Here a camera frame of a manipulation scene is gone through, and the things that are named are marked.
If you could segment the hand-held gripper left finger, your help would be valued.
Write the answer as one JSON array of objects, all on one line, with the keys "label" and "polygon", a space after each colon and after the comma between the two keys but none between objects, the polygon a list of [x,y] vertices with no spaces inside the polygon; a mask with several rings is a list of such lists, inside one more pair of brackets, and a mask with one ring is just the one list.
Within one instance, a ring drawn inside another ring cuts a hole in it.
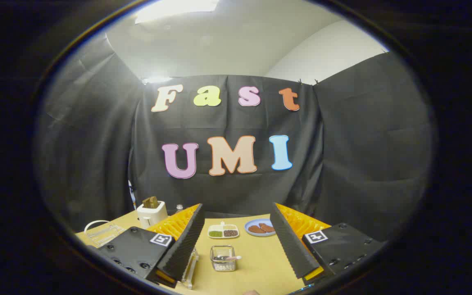
[{"label": "hand-held gripper left finger", "polygon": [[142,279],[175,288],[204,227],[203,207],[193,205],[148,229],[130,227],[97,252]]}]

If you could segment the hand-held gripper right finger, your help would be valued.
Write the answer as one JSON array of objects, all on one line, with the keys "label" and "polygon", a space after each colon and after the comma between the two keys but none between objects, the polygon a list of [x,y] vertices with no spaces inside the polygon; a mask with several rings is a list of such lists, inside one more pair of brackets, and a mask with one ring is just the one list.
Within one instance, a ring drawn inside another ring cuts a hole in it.
[{"label": "hand-held gripper right finger", "polygon": [[352,270],[386,244],[350,224],[328,225],[278,203],[270,221],[296,278],[307,284]]}]

